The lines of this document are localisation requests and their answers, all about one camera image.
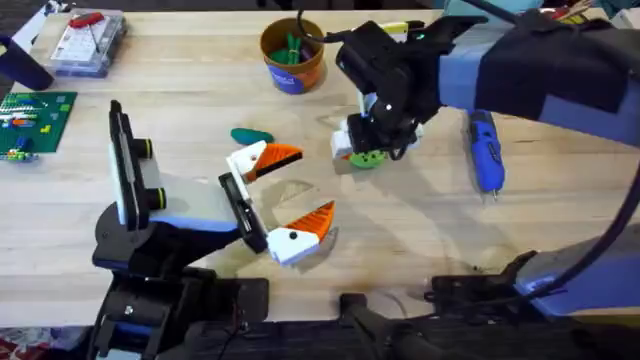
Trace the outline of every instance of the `cable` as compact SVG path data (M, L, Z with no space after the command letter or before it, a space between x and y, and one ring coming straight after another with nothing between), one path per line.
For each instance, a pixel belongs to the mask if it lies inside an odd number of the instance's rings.
M242 327L242 325L238 322L238 304L236 301L233 302L232 318L233 318L233 332L229 334L229 336L227 336L227 340L224 341L224 344L222 345L222 349L220 350L220 353L218 353L218 360L221 360L222 357L224 357L224 353L227 351L227 347L229 346L231 341L233 341L233 339L236 338L236 335L238 335L238 332Z
M218 354L218 360L222 359L222 357L224 356L224 353L227 351L227 346L229 346L229 343L231 343L231 341L235 339L236 335L238 335L239 330L240 330L240 326L236 326L235 330L233 330L233 332L229 334L229 336L227 337L227 340L225 340L224 342L224 345L222 345L222 349L220 350L220 353Z
M570 268L565 270L560 276L556 277L552 282L539 287L526 295L514 296L507 299L498 299L491 301L483 301L477 303L471 303L463 305L457 308L453 308L451 311L471 310L474 308L485 306L497 306L516 304L523 301L530 301L536 298L553 295L552 292L566 285L569 281L573 280L576 276L580 275L586 268L591 266L607 249L618 239L624 228L631 220L633 213L640 203L640 163L638 163L638 169L636 170L635 178L631 183L629 192L625 197L616 217L613 219L607 230L602 234L600 240L589 249L589 251ZM443 315L442 312L434 312L428 315L419 317L420 319L429 319L439 317Z
M340 31L340 32L337 32L337 33L328 32L327 36L325 36L323 38L315 37L315 36L309 34L304 29L304 26L302 25L302 13L303 12L304 12L303 9L298 10L298 15L296 16L296 24L298 25L298 30L300 31L302 36L305 37L308 40L311 40L311 41L314 41L314 42L318 42L318 43L322 43L322 44L334 44L334 43L338 43L338 42L344 41L344 36L347 33L351 32L351 30L344 30L344 31Z

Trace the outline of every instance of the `wooden tabletop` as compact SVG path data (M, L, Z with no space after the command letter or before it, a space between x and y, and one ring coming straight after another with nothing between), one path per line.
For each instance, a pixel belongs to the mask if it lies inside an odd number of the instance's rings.
M429 22L439 14L305 17L338 31L368 19ZM464 122L454 109L430 120L422 145L402 161L345 173L330 159L329 139L357 111L355 88L334 65L338 45L327 47L326 79L316 89L291 96L274 88L258 38L287 16L293 13L127 13L129 34L106 79L56 80L50 90L79 92L58 151L33 164L0 163L0 326L95 319L111 280L91 264L96 220L114 200L111 99L122 103L137 136L154 141L160 169L178 177L217 183L225 156L239 148L229 136L233 127L266 130L304 149L302 161L250 189L267 222L335 199L335 236L324 248L297 268L282 268L239 241L197 263L222 276L267 277L271 320L334 318L338 295L347 291L367 292L385 315L427 313L420 297L431 276L474 265L497 269L520 252L596 236L612 219L638 151L515 118L496 118L507 168L497 203L483 203L474 189ZM38 60L67 21L47 19L32 50Z

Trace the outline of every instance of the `clear plastic container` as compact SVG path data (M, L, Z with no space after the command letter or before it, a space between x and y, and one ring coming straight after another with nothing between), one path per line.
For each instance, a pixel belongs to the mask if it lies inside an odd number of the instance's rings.
M67 26L45 64L57 76L104 78L127 32L119 10L73 9L72 18L100 12L104 20L81 29Z

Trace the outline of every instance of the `black mount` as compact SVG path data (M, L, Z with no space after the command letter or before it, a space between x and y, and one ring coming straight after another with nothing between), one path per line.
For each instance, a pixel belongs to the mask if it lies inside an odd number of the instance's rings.
M544 322L544 315L528 301L499 303L520 295L514 288L516 276L536 254L536 251L529 251L519 255L497 275L435 276L424 299L433 304L441 317L463 320L472 325ZM487 302L496 304L481 305Z
M390 320L371 311L364 294L340 296L340 321L355 328L371 359L477 360L474 356L434 346L406 320Z
M142 359L178 346L198 321L260 322L268 313L266 279L220 279L213 270L187 267L241 237L149 223L127 231L111 204L96 224L95 266L113 272L90 341L90 354L116 348Z
M348 118L353 151L382 150L400 159L415 142L418 124L442 105L440 56L453 49L456 37L486 21L483 16L442 17L428 27L412 21L406 43L396 42L373 21L346 33L336 64L361 93L378 96L366 118Z

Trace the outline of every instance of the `blue tool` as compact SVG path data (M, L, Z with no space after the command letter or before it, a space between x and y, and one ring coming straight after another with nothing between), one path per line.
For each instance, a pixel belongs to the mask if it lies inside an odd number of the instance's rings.
M483 193L492 193L497 200L505 171L498 132L490 112L476 110L469 114L469 139L478 187Z

